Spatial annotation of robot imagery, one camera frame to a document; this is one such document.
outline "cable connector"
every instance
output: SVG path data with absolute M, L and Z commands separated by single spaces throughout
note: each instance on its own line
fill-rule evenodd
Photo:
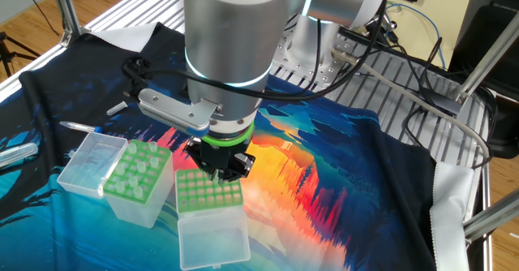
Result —
M 360 60 L 359 57 L 353 56 L 352 54 L 337 48 L 332 49 L 332 57 L 339 61 L 347 62 L 350 64 L 357 64 Z

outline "pipette tip box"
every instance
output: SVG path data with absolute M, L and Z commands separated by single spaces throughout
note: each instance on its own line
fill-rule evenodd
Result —
M 240 180 L 222 185 L 201 170 L 175 175 L 180 268 L 220 268 L 251 258 Z
M 174 184 L 167 148 L 132 140 L 104 185 L 118 219 L 152 228 Z

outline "clear plastic box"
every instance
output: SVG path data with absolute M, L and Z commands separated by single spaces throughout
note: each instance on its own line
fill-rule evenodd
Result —
M 220 268 L 251 259 L 247 216 L 243 210 L 178 221 L 180 268 Z
M 132 140 L 104 185 L 117 218 L 147 228 L 155 225 L 174 184 L 171 151 L 153 144 L 152 152 L 150 145 Z
M 58 177 L 62 187 L 96 199 L 103 197 L 103 184 L 127 146 L 124 138 L 88 133 Z
M 218 269 L 251 259 L 241 183 L 218 185 L 200 170 L 175 175 L 180 268 Z

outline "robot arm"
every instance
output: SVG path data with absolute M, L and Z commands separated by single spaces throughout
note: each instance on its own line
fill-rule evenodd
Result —
M 290 14 L 347 26 L 366 23 L 382 0 L 184 0 L 187 69 L 196 77 L 262 92 Z M 134 80 L 145 63 L 125 73 Z M 188 80 L 192 105 L 150 88 L 135 92 L 147 116 L 194 138 L 186 151 L 211 178 L 246 177 L 254 157 L 245 153 L 261 99 Z

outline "metal bar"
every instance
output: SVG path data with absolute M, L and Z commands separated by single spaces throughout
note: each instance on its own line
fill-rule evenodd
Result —
M 502 226 L 519 215 L 519 188 L 478 213 L 465 223 L 465 238 L 470 242 Z
M 64 33 L 60 44 L 67 47 L 84 33 L 84 28 L 79 25 L 72 0 L 56 0 L 56 3 L 62 14 L 64 24 Z
M 465 83 L 455 91 L 456 101 L 464 103 L 468 96 L 481 84 L 487 77 L 494 65 L 503 57 L 503 54 L 519 37 L 519 13 L 512 19 L 512 22 L 501 33 L 494 45 L 488 50 L 487 54 L 481 59 L 474 71 L 467 78 Z

